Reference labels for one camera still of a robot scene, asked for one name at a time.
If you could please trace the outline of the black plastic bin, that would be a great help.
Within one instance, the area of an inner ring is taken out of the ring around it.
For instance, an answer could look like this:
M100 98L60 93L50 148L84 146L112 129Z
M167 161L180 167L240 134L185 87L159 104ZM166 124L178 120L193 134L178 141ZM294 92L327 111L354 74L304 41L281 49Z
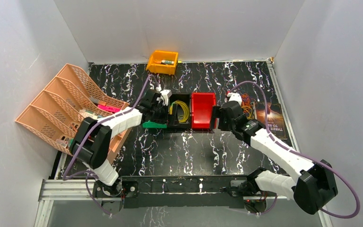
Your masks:
M191 128L191 93L174 93L168 105L167 128L184 130Z

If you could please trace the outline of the red plastic bin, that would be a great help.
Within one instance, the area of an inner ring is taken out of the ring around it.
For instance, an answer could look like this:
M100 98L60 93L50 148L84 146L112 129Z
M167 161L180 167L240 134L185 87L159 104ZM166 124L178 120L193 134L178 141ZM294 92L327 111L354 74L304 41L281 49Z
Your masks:
M215 93L192 93L191 127L193 129L210 129L212 109L215 105Z

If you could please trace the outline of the green plastic bin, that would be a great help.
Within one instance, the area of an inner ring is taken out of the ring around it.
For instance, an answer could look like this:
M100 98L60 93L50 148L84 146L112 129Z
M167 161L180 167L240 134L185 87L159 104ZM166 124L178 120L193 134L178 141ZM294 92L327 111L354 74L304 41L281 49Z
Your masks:
M142 127L146 129L166 129L167 124L147 121L142 124Z

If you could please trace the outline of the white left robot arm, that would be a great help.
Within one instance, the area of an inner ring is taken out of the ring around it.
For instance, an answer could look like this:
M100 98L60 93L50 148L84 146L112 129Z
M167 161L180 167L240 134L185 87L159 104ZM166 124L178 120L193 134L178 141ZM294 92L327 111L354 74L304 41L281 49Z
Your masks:
M74 159L83 162L104 184L109 196L116 197L122 192L119 174L107 158L112 139L148 121L164 124L171 96L168 89L150 89L132 107L97 120L86 117L81 122L69 150Z

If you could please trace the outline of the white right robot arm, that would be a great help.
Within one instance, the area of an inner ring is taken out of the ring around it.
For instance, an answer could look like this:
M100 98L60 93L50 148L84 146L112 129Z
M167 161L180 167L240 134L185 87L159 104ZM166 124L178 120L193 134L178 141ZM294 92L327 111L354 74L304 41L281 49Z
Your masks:
M285 150L284 142L273 137L265 125L256 119L246 118L237 101L229 101L212 108L210 126L219 119L218 129L230 131L250 147L265 154L286 171L286 175L258 170L247 178L248 192L254 196L264 191L274 192L293 199L306 213L315 214L338 195L330 164L319 163Z

